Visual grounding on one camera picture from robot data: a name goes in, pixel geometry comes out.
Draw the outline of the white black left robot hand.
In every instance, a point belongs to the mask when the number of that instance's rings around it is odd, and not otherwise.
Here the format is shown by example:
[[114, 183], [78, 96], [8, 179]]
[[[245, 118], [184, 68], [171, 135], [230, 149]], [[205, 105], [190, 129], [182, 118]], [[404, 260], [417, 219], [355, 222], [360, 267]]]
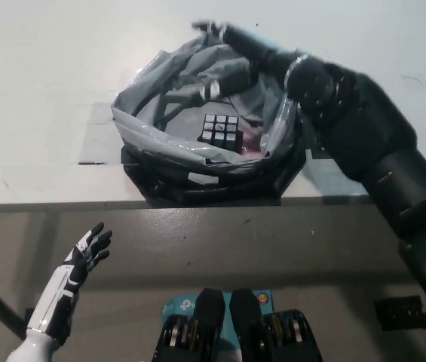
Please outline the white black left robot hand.
[[112, 231], [102, 222], [87, 231], [52, 274], [29, 319], [27, 327], [50, 336], [66, 339], [79, 291], [89, 273], [109, 254]]

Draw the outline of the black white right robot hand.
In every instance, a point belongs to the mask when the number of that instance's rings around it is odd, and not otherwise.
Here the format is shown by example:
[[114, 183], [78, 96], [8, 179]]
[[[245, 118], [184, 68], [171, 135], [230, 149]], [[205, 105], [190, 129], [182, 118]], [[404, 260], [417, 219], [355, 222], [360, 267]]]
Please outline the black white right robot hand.
[[286, 94], [292, 93], [290, 79], [303, 56], [300, 51], [287, 52], [271, 46], [248, 31], [230, 23], [198, 20], [192, 28], [228, 45], [248, 61], [247, 67], [221, 77], [216, 82], [219, 93], [226, 97], [252, 88], [261, 74], [272, 77]]

